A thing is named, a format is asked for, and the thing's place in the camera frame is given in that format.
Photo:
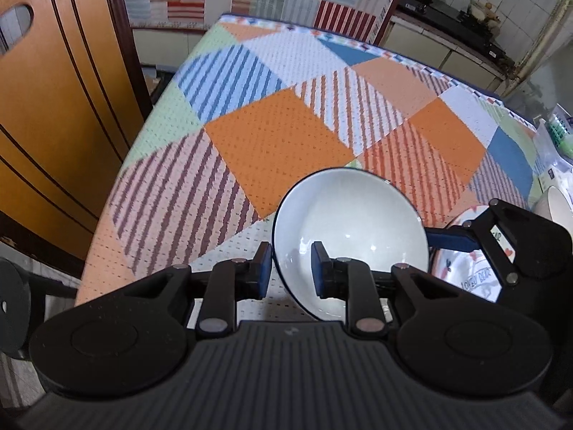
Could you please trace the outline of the white bunny carrot plate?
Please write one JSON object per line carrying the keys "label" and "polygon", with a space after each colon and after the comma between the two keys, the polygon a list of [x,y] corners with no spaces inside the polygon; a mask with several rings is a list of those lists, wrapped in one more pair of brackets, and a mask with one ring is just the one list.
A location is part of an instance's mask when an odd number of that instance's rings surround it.
{"label": "white bunny carrot plate", "polygon": [[[467,220],[477,218],[485,210],[487,210],[485,205],[470,207],[453,219],[446,228],[462,225]],[[491,229],[491,234],[513,262],[516,251],[498,226]],[[496,302],[501,292],[501,284],[481,250],[458,252],[438,249],[433,256],[430,274],[490,302]]]}

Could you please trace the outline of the white black-rimmed bowl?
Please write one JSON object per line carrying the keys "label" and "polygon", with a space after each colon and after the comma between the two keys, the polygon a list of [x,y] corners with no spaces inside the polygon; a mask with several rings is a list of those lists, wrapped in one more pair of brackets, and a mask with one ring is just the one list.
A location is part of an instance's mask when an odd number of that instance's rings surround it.
{"label": "white black-rimmed bowl", "polygon": [[273,222],[275,266],[286,290],[307,314],[344,320],[344,302],[315,291],[311,248],[322,242],[332,258],[365,262],[387,272],[396,263],[425,271],[429,245],[423,221],[389,181],[364,170],[329,168],[296,182]]}

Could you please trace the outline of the white ribbed bowl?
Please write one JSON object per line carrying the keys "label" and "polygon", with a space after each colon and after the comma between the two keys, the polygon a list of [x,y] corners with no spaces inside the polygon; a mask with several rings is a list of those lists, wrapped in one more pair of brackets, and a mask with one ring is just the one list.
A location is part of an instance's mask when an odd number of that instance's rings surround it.
{"label": "white ribbed bowl", "polygon": [[542,196],[534,204],[532,212],[572,232],[572,208],[569,206],[566,197],[555,186],[550,186],[543,192]]}

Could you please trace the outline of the clear basket green items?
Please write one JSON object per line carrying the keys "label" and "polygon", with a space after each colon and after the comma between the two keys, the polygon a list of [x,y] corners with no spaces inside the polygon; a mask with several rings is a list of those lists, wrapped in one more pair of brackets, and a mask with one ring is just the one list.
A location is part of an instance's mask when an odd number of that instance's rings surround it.
{"label": "clear basket green items", "polygon": [[570,115],[560,104],[557,104],[552,110],[551,115],[548,116],[545,126],[558,152],[563,157],[572,159],[572,115]]}

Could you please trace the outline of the colourful patchwork tablecloth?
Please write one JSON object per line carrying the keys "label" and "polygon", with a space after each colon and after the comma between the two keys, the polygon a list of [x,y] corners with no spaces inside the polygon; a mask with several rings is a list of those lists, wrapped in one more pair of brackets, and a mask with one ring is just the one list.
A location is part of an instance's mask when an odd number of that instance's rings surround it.
{"label": "colourful patchwork tablecloth", "polygon": [[352,39],[223,16],[139,132],[100,216],[85,303],[173,264],[250,257],[320,169],[390,180],[427,226],[541,197],[533,129],[492,95]]}

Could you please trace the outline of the black gas stove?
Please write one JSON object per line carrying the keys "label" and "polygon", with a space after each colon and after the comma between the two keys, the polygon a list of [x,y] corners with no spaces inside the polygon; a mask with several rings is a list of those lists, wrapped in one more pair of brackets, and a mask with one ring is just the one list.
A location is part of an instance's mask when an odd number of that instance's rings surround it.
{"label": "black gas stove", "polygon": [[467,12],[453,9],[439,0],[429,4],[399,0],[396,10],[472,49],[504,73],[515,67],[514,60],[494,41],[491,29]]}

